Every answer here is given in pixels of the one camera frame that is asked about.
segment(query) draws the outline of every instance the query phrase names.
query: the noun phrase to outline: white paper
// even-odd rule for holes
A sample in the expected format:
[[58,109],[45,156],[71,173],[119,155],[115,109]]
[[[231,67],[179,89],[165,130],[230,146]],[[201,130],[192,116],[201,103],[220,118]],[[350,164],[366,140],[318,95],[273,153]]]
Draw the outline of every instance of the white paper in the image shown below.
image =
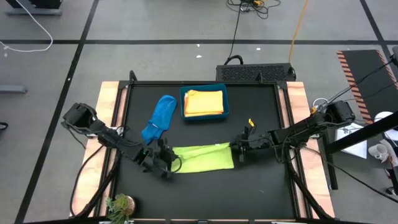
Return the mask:
[[[337,129],[336,130],[336,141],[345,136],[350,135],[351,133],[358,131],[361,128],[363,128],[363,127],[358,124],[352,123],[351,125]],[[367,145],[368,145],[367,141],[363,141],[363,142],[357,143],[353,146],[350,146],[342,151],[346,152],[348,154],[366,159],[367,151],[368,151]]]

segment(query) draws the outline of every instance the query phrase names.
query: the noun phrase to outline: orange and black striped tape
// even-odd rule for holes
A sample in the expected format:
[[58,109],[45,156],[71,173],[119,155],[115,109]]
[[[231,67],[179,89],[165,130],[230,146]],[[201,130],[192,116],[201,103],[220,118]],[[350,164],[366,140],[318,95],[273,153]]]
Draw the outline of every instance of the orange and black striped tape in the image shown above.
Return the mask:
[[[381,61],[386,64],[386,60],[384,59],[383,55],[380,53],[380,51],[376,50],[376,52],[379,54]],[[394,86],[396,87],[396,89],[398,90],[398,83],[397,83],[397,79],[394,76],[394,74],[392,74],[392,71],[390,69],[390,67],[386,66],[386,70],[388,72],[388,74],[390,75],[390,78],[392,80],[392,82],[394,83]]]
[[365,105],[365,102],[362,99],[362,95],[359,92],[358,87],[355,86],[355,79],[349,66],[347,64],[347,60],[344,54],[341,51],[337,51],[337,57],[340,61],[341,67],[343,68],[344,74],[346,75],[347,82],[350,86],[353,86],[351,91],[354,95],[355,101],[358,104],[359,112],[361,113],[363,119],[367,124],[373,124],[372,117],[369,115],[369,111]]

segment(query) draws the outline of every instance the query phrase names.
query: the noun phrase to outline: blue cloth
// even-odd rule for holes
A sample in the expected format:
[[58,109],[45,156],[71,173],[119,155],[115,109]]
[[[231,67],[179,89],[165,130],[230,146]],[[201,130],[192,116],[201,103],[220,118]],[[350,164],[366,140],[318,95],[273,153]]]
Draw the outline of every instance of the blue cloth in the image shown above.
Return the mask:
[[173,112],[177,107],[177,100],[169,95],[161,97],[155,107],[152,118],[148,121],[147,127],[142,130],[142,138],[149,144],[152,140],[160,139],[162,133],[170,127]]

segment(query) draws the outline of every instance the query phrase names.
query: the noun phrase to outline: blue tray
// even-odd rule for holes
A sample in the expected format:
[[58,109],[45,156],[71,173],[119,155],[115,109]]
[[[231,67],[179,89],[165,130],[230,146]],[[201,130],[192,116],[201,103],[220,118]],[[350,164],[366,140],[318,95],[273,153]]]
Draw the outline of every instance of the blue tray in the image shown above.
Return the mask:
[[[194,117],[185,117],[184,116],[184,108],[185,101],[184,96],[185,93],[189,90],[197,90],[197,91],[222,91],[223,92],[223,107],[224,113],[216,114],[216,115],[206,115],[206,116],[194,116]],[[228,106],[228,96],[226,94],[226,87],[224,84],[212,84],[212,85],[198,85],[198,86],[184,86],[180,88],[180,102],[181,102],[181,116],[186,121],[196,121],[201,119],[218,119],[218,118],[226,118],[229,115],[229,106]]]

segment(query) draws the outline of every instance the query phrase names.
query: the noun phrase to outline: white cup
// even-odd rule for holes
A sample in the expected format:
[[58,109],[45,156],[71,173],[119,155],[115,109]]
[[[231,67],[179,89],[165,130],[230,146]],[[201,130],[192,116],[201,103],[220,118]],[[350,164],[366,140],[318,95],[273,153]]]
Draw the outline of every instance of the white cup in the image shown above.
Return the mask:
[[380,159],[382,162],[384,162],[388,158],[387,147],[383,144],[377,144],[370,147],[369,154],[375,157],[376,159]]

